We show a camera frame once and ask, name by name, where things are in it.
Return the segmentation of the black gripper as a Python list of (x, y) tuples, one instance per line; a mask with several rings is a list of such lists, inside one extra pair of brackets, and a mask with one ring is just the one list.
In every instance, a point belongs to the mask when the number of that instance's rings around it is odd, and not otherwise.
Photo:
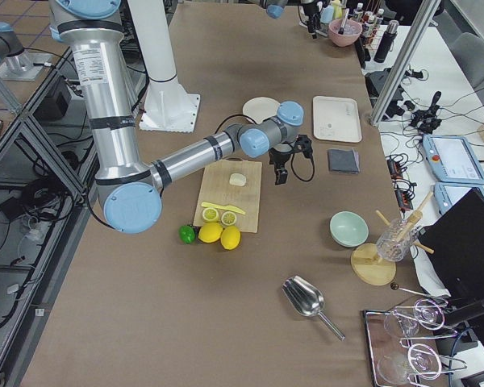
[(316, 35), (320, 29), (320, 11), (318, 2), (302, 2), (302, 9), (307, 17), (307, 30), (311, 35)]
[(273, 166), (275, 172), (275, 184), (282, 185), (287, 182), (288, 171), (286, 162), (294, 154), (294, 147), (290, 144), (279, 144), (278, 148), (269, 150), (269, 163)]

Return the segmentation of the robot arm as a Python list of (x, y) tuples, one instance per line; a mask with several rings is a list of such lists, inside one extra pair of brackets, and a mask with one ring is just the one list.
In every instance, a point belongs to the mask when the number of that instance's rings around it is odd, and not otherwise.
[[(69, 45), (99, 158), (95, 181), (107, 223), (135, 234), (160, 217), (161, 193), (173, 181), (242, 150), (257, 157), (296, 139), (303, 108), (283, 102), (253, 125), (235, 124), (151, 164), (140, 159), (134, 100), (120, 50), (123, 27), (117, 1), (53, 1), (52, 35)], [(162, 2), (129, 4), (148, 77), (142, 127), (191, 132), (200, 97), (177, 78)]]
[(320, 29), (319, 1), (315, 0), (256, 0), (250, 3), (257, 4), (266, 11), (266, 14), (272, 19), (279, 19), (282, 16), (286, 6), (300, 6), (307, 17), (307, 30), (313, 39), (317, 38), (317, 31)]

